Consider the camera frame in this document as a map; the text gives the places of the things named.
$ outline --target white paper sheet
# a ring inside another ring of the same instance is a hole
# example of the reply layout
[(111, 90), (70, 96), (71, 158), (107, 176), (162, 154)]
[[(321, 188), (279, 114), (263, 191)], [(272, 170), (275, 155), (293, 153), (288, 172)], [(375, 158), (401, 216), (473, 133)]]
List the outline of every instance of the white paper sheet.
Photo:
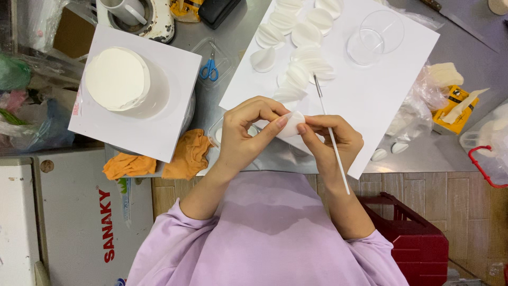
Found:
[(112, 46), (128, 48), (165, 72), (170, 88), (168, 103), (152, 117), (126, 117), (100, 106), (82, 84), (82, 102), (78, 103), (80, 110), (71, 116), (69, 130), (163, 162), (170, 162), (196, 83), (201, 56), (99, 24), (86, 63)]
[[(299, 20), (303, 21), (307, 11), (313, 7), (314, 1), (306, 0), (304, 9), (298, 16)], [(275, 0), (261, 23), (268, 22), (274, 9)], [(337, 74), (334, 81), (322, 88), (327, 112), (341, 115), (363, 135), (364, 147), (348, 172), (356, 179), (365, 169), (439, 38), (438, 33), (397, 14), (405, 28), (404, 40), (400, 46), (374, 65), (356, 65), (348, 58), (345, 44), (363, 19), (377, 10), (390, 9), (373, 0), (344, 0), (344, 12), (334, 21), (333, 28), (324, 37), (321, 47), (324, 58)], [(290, 53), (295, 48), (291, 34), (287, 35), (285, 46), (276, 51), (275, 67), (270, 72), (258, 73), (249, 62), (250, 55), (261, 49), (253, 38), (219, 106), (229, 110), (257, 95), (272, 97), (277, 89), (277, 75), (289, 63)], [(315, 86), (309, 84), (306, 92), (309, 94), (296, 110), (305, 115), (323, 114)], [(257, 125), (264, 127), (266, 122), (258, 122)], [(311, 154), (299, 135), (285, 138), (284, 141)]]

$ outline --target white mug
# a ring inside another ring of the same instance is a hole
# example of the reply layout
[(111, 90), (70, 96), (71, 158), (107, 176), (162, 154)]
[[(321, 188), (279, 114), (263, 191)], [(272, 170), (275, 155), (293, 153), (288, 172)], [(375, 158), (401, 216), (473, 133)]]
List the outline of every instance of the white mug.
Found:
[(127, 25), (146, 24), (145, 8), (139, 0), (100, 0), (101, 4)]

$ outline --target hand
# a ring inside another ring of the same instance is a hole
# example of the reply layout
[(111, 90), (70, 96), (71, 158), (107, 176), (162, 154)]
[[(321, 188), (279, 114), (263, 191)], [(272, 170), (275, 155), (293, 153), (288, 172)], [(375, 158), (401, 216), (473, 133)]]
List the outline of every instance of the hand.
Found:
[[(303, 142), (316, 159), (317, 169), (323, 177), (325, 185), (330, 189), (342, 188), (344, 183), (328, 127), (333, 130), (342, 167), (346, 174), (363, 148), (363, 139), (359, 132), (338, 115), (306, 116), (305, 123), (297, 126)], [(324, 143), (319, 140), (316, 133), (325, 138)]]
[[(284, 128), (288, 119), (282, 115), (289, 112), (282, 103), (263, 96), (248, 99), (226, 111), (220, 155), (214, 167), (220, 168), (221, 174), (232, 179), (252, 163)], [(268, 120), (270, 123), (252, 137), (247, 130), (258, 120)]]

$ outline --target sleeve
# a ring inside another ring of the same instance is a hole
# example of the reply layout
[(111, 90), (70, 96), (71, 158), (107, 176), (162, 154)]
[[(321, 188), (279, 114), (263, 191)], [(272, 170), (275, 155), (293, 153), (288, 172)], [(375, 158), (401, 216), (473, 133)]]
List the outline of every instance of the sleeve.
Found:
[(365, 274), (376, 285), (407, 286), (406, 278), (392, 257), (393, 244), (377, 230), (366, 238), (348, 239), (348, 246)]
[(150, 233), (136, 253), (127, 285), (152, 284), (150, 280), (156, 274), (160, 276), (161, 270), (174, 271), (194, 241), (212, 230), (216, 222), (216, 218), (197, 220), (187, 217), (180, 209), (178, 198), (167, 213), (155, 219)]

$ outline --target lavender sweatshirt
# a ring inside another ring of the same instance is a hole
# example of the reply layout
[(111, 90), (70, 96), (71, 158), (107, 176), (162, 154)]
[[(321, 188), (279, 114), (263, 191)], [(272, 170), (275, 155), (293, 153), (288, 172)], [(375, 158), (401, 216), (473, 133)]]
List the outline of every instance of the lavender sweatshirt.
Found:
[(186, 217), (179, 200), (136, 254), (135, 285), (407, 285), (378, 231), (343, 240), (303, 175), (240, 173), (216, 216)]

